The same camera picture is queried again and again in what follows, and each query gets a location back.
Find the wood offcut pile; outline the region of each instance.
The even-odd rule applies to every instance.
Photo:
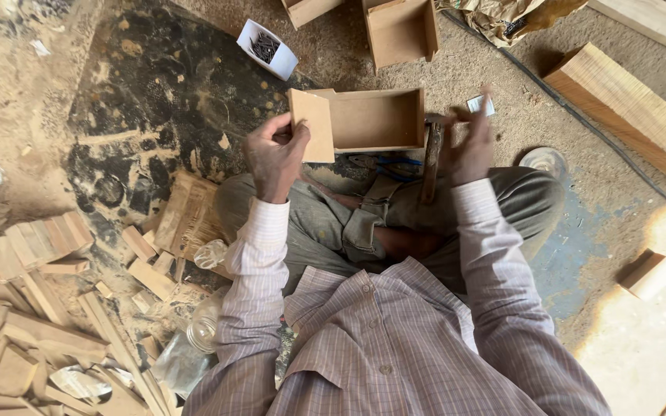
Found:
[[[145,289],[131,298],[145,312],[167,300],[182,284],[184,262],[205,243],[222,238],[212,212],[216,185],[189,173],[175,176],[172,196],[155,230],[142,235],[134,226],[122,238],[137,258],[128,272]],[[114,296],[104,281],[78,297],[93,326],[81,332],[42,274],[76,274],[89,261],[71,258],[85,252],[94,237],[79,213],[16,224],[0,237],[0,416],[179,416],[181,400],[125,344],[120,324],[110,319],[104,299]],[[175,277],[170,272],[177,260]],[[228,277],[224,267],[214,269]],[[202,288],[189,284],[207,294]],[[155,364],[161,345],[148,336],[139,341]],[[112,387],[111,395],[76,398],[56,386],[53,373],[79,364],[84,374]],[[132,380],[121,377],[129,373]]]

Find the man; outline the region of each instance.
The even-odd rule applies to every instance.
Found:
[[[220,363],[184,416],[610,414],[554,337],[525,261],[557,222],[561,187],[533,169],[490,169],[484,109],[449,152],[433,206],[418,206],[418,185],[377,181],[355,200],[295,181],[315,126],[289,140],[289,123],[287,113],[251,133],[251,175],[217,192],[237,278],[215,336]],[[371,272],[384,257],[402,262]],[[277,391],[282,314],[298,336]]]

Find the shirt cuff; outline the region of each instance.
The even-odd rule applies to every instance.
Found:
[[[243,226],[246,241],[264,246],[277,246],[286,243],[289,224],[289,201],[268,203],[256,197],[251,198],[248,221]]]
[[[451,188],[459,223],[479,223],[503,216],[488,178]]]

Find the shirt sleeve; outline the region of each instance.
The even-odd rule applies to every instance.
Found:
[[[282,288],[289,277],[283,263],[288,221],[289,202],[253,199],[248,221],[225,256],[236,278],[215,335],[219,363],[191,392],[183,416],[265,414],[271,406]]]
[[[610,414],[595,383],[553,334],[520,245],[489,179],[451,190],[479,355],[546,414]]]

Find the striped shirt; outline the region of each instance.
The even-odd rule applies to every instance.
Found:
[[[344,278],[308,267],[282,298],[289,203],[254,200],[226,266],[220,363],[184,416],[214,414],[610,414],[553,335],[520,235],[488,179],[451,190],[471,311],[408,258]],[[298,333],[280,389],[279,316]]]

